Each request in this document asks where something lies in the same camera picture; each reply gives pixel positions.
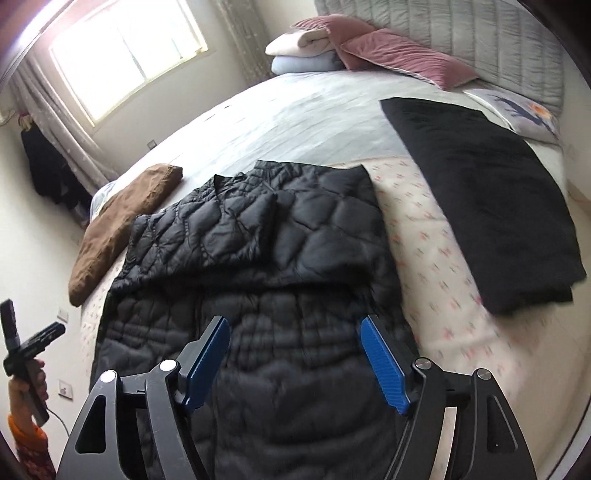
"mattress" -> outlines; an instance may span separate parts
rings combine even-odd
[[[478,367],[489,368],[540,466],[550,452],[567,447],[569,436],[563,424],[572,414],[571,400],[580,394],[591,345],[590,287],[587,283],[577,286],[573,305],[528,309],[512,318],[491,317],[479,301],[447,220],[381,112],[378,100],[396,95],[475,108],[504,125],[461,92],[443,92],[390,72],[283,75],[240,93],[173,134],[109,185],[103,200],[155,163],[180,165],[185,172],[178,191],[163,206],[181,199],[212,175],[248,170],[257,159],[341,167],[362,163],[374,180],[384,211],[404,283],[406,318],[421,353],[449,371],[471,374]],[[566,191],[560,148],[528,143]],[[591,265],[591,226],[573,208],[583,259]],[[105,296],[124,255],[83,306],[83,361],[89,377]],[[450,411],[433,479],[444,476],[452,425]],[[559,432],[564,445],[554,444]]]

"person's hand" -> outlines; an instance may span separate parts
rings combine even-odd
[[[43,360],[35,360],[39,364],[39,368],[43,369],[45,362]],[[49,398],[47,394],[46,375],[41,370],[37,378],[32,379],[35,383],[37,395],[43,401]],[[31,410],[25,402],[24,393],[29,391],[29,384],[20,378],[12,377],[8,381],[8,398],[10,400],[10,413],[12,414],[12,421],[16,427],[25,435],[33,435],[35,433],[35,426],[31,419]]]

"pink pillow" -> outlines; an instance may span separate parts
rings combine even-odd
[[[389,70],[434,83],[441,90],[450,90],[478,78],[476,72],[460,60],[423,47],[387,28],[353,38],[340,48]]]
[[[329,39],[335,46],[337,54],[349,70],[362,70],[370,67],[370,64],[360,59],[359,56],[350,55],[340,49],[340,45],[347,40],[375,31],[375,27],[365,23],[363,20],[355,17],[347,17],[346,15],[333,14],[308,18],[307,20],[293,24],[292,27],[301,28],[302,30],[325,28],[329,33]]]

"window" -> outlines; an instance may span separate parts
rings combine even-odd
[[[116,0],[69,27],[50,47],[94,124],[151,80],[206,50],[184,0]]]

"jacket sleeve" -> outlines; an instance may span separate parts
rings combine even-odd
[[[32,480],[55,480],[56,469],[49,457],[47,435],[35,425],[34,435],[25,435],[8,416],[8,425],[14,436],[17,456]]]

